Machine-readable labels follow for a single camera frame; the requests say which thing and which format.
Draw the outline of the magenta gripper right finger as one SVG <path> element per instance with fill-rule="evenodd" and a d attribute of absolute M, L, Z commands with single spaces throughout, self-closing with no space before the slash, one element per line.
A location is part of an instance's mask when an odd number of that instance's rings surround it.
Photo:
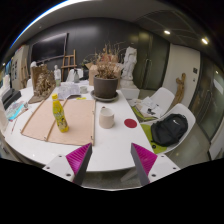
<path fill-rule="evenodd" d="M 145 186 L 149 184 L 150 181 L 148 174 L 157 159 L 157 155 L 135 143 L 131 144 L 131 155 L 133 157 L 141 185 Z"/>

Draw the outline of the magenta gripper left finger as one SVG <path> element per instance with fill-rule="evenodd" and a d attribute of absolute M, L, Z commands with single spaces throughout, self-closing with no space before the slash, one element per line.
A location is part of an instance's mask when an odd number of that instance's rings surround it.
<path fill-rule="evenodd" d="M 66 156 L 66 159 L 75 174 L 74 183 L 76 185 L 82 184 L 91 155 L 92 144 L 88 143 Z"/>

